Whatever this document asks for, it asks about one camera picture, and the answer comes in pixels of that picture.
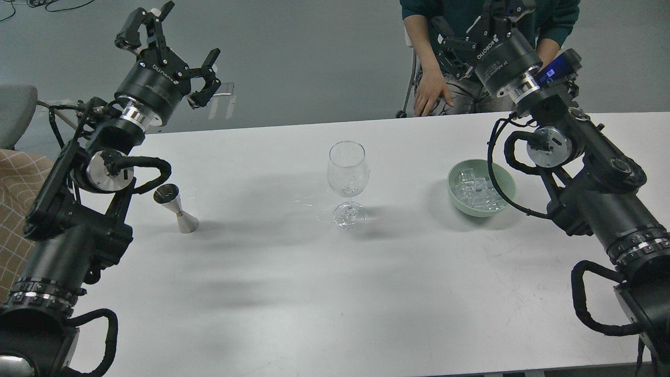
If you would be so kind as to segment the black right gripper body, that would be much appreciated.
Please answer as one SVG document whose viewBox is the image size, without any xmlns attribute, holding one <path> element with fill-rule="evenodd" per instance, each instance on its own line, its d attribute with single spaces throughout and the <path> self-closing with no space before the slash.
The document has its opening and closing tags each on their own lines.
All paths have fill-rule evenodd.
<svg viewBox="0 0 670 377">
<path fill-rule="evenodd" d="M 507 95 L 513 83 L 542 67 L 535 50 L 516 31 L 492 37 L 484 37 L 482 31 L 475 31 L 474 37 L 479 43 L 474 72 L 491 96 Z"/>
</svg>

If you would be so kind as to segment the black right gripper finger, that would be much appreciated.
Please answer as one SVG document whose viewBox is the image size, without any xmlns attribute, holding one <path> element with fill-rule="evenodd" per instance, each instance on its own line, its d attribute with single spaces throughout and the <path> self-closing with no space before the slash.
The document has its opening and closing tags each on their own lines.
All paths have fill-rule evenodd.
<svg viewBox="0 0 670 377">
<path fill-rule="evenodd" d="M 478 22 L 479 18 L 476 18 L 467 29 L 466 36 L 459 37 L 455 35 L 445 17 L 440 15 L 432 19 L 433 27 L 442 38 L 439 42 L 440 58 L 446 70 L 455 79 L 467 79 L 472 76 L 474 67 L 469 60 L 478 52 L 479 43 L 476 37 L 472 36 L 471 29 Z"/>
<path fill-rule="evenodd" d="M 482 12 L 482 36 L 502 36 L 516 31 L 518 21 L 536 10 L 535 1 L 484 1 Z"/>
</svg>

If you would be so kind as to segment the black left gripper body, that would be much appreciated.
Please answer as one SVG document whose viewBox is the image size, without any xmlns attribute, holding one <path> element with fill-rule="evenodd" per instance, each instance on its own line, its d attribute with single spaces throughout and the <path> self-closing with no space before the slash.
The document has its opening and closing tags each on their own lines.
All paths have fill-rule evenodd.
<svg viewBox="0 0 670 377">
<path fill-rule="evenodd" d="M 116 90 L 115 99 L 124 96 L 147 105 L 165 126 L 182 98 L 191 92 L 189 79 L 180 79 L 177 74 L 187 67 L 172 50 L 168 50 L 166 58 L 158 57 L 157 50 L 142 50 Z"/>
</svg>

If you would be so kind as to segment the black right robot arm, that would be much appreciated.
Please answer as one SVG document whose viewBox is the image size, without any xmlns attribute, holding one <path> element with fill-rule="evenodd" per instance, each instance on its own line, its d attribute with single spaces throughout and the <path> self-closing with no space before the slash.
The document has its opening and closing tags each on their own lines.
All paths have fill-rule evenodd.
<svg viewBox="0 0 670 377">
<path fill-rule="evenodd" d="M 518 31 L 517 22 L 533 12 L 533 1 L 487 1 L 481 16 L 460 37 L 441 15 L 432 24 L 443 40 L 440 58 L 450 74 L 476 74 L 491 95 L 509 96 L 515 110 L 495 123 L 488 142 L 487 167 L 495 189 L 493 152 L 500 132 L 516 119 L 531 117 L 534 131 L 514 131 L 505 141 L 507 164 L 540 176 L 550 202 L 546 213 L 569 236 L 595 235 L 614 270 L 580 261 L 572 269 L 574 311 L 589 329 L 605 336 L 638 336 L 637 367 L 644 348 L 653 370 L 668 368 L 668 231 L 637 197 L 644 170 L 627 157 L 581 110 L 575 83 L 581 58 L 564 50 L 546 67 Z M 615 293 L 630 323 L 596 322 L 588 311 L 583 276 L 592 272 L 614 281 Z"/>
</svg>

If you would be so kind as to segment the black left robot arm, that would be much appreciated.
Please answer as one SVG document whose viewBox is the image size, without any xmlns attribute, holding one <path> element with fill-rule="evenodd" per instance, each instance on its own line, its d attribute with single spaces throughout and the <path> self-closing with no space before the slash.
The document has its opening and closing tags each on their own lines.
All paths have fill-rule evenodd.
<svg viewBox="0 0 670 377">
<path fill-rule="evenodd" d="M 23 234 L 36 243 L 24 271 L 2 303 L 2 376 L 83 376 L 69 367 L 81 327 L 108 322 L 104 354 L 88 376 L 113 364 L 117 315 L 107 308 L 73 316 L 84 284 L 120 262 L 132 242 L 126 215 L 134 195 L 163 185 L 172 172 L 160 158 L 132 157 L 149 127 L 165 126 L 183 98 L 192 109 L 218 95 L 221 80 L 212 49 L 200 67 L 168 47 L 163 22 L 174 7 L 137 8 L 115 38 L 136 61 L 112 101 L 98 97 L 76 105 L 50 105 L 77 114 L 75 133 L 62 143 L 50 174 L 27 213 Z"/>
</svg>

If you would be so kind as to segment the person's bare hand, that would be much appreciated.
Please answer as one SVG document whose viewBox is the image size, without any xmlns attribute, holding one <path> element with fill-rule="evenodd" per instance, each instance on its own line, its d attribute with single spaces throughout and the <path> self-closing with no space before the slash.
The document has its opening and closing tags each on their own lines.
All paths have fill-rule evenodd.
<svg viewBox="0 0 670 377">
<path fill-rule="evenodd" d="M 428 116 L 440 99 L 448 107 L 454 107 L 454 100 L 440 67 L 423 68 L 421 77 L 417 79 L 414 116 Z"/>
</svg>

